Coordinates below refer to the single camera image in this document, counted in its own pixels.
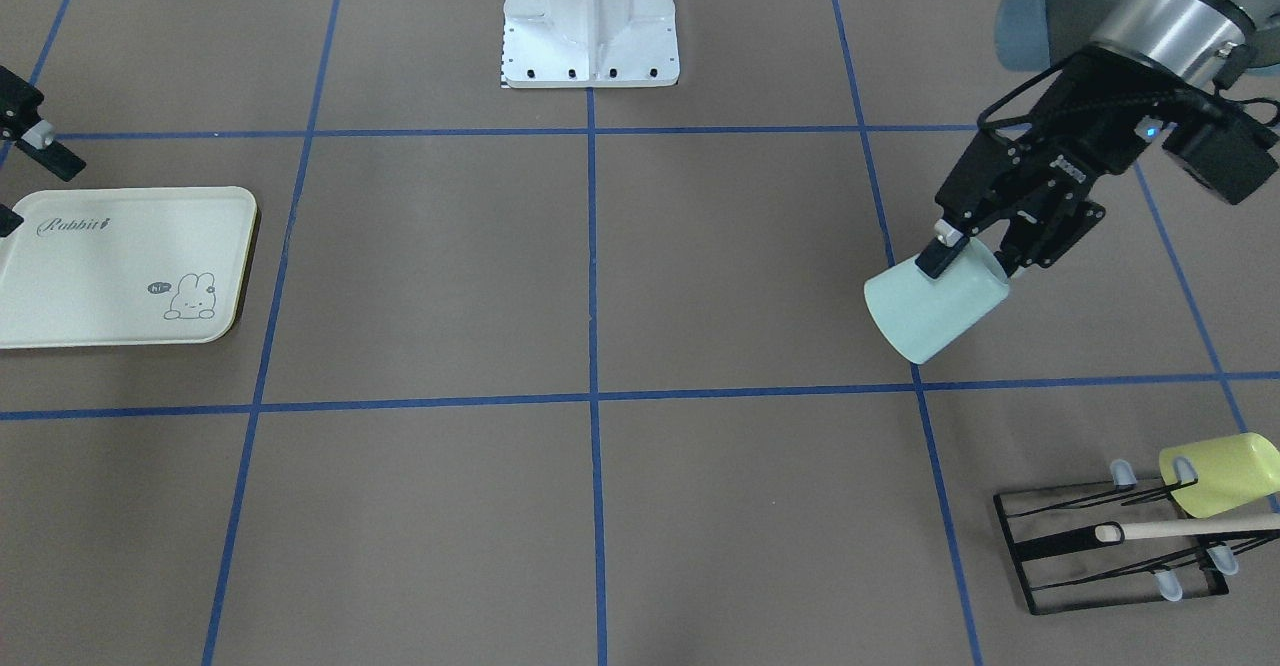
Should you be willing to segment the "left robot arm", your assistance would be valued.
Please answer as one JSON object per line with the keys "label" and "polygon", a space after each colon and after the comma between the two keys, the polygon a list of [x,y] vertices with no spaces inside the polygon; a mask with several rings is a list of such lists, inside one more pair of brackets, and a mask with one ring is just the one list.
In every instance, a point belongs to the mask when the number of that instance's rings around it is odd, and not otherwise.
{"label": "left robot arm", "polygon": [[996,26],[1000,61],[1048,87],[1021,117],[978,117],[934,197],[942,216],[915,260],[925,277],[997,222],[1004,274],[1053,265],[1105,216],[1092,186],[1157,138],[1230,205],[1277,172],[1277,123],[1225,95],[1277,70],[1277,0],[1002,0]]}

